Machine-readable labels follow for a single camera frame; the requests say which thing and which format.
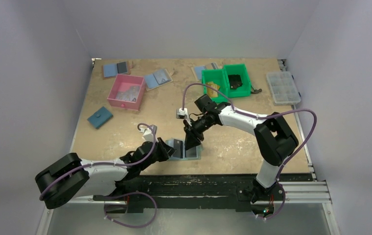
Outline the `green card holder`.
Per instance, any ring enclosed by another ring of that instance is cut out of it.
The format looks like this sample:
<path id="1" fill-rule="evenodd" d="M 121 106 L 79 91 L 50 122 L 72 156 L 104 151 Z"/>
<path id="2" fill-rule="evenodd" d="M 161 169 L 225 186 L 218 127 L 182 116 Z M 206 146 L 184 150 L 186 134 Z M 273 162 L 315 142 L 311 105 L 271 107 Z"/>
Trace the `green card holder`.
<path id="1" fill-rule="evenodd" d="M 167 140 L 165 143 L 168 144 L 169 146 L 173 147 L 173 140 L 174 138 L 171 138 Z M 193 160 L 199 160 L 201 159 L 201 146 L 194 147 L 189 150 L 185 150 L 184 148 L 184 157 L 182 159 L 174 159 L 172 156 L 168 159 L 169 161 L 193 161 Z"/>

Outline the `dark grey credit card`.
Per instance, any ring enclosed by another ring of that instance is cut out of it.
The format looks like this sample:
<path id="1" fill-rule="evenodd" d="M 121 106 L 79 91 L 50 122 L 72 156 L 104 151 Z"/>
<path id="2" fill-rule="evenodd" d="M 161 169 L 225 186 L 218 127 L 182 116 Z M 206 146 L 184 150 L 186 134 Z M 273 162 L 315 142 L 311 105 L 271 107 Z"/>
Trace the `dark grey credit card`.
<path id="1" fill-rule="evenodd" d="M 174 139 L 173 140 L 173 148 L 175 149 L 172 158 L 178 160 L 184 157 L 184 143 L 182 140 Z"/>

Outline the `orange and white credit card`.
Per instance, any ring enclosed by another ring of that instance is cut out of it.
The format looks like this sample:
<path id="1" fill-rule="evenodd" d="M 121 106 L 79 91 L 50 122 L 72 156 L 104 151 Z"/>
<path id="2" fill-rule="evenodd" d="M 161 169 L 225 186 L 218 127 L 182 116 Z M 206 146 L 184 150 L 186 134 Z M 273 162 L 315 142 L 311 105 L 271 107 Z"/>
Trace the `orange and white credit card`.
<path id="1" fill-rule="evenodd" d="M 215 98 L 215 97 L 218 97 L 218 90 L 220 88 L 220 86 L 214 82 L 208 82 L 206 83 L 208 86 L 210 86 L 211 88 L 207 88 L 207 94 L 209 97 L 211 98 Z"/>

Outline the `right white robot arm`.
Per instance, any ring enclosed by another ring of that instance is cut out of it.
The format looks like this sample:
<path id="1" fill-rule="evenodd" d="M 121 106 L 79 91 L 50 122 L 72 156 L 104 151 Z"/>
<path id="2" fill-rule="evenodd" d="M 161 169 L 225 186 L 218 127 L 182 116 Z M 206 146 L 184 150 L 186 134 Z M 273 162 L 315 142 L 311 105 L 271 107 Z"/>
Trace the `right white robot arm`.
<path id="1" fill-rule="evenodd" d="M 252 190 L 245 189 L 242 192 L 251 197 L 253 203 L 270 197 L 278 184 L 284 160 L 299 145 L 286 120 L 278 113 L 258 115 L 234 108 L 227 102 L 217 104 L 207 94 L 198 98 L 195 105 L 201 111 L 201 116 L 196 120 L 189 117 L 186 108 L 177 111 L 177 118 L 184 123 L 185 149 L 201 145 L 203 133 L 214 125 L 233 127 L 255 136 L 263 162 L 253 181 Z"/>

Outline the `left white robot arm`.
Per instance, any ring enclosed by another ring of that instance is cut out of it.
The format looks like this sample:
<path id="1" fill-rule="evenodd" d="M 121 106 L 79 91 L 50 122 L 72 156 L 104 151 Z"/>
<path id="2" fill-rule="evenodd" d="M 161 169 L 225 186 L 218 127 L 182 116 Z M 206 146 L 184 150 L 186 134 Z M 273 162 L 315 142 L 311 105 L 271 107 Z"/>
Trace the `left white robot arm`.
<path id="1" fill-rule="evenodd" d="M 138 177 L 150 165 L 167 161 L 174 153 L 177 150 L 161 138 L 156 143 L 145 141 L 136 150 L 111 161 L 89 161 L 68 153 L 36 175 L 39 199 L 48 209 L 81 196 L 101 195 L 119 200 L 124 186 L 118 182 Z"/>

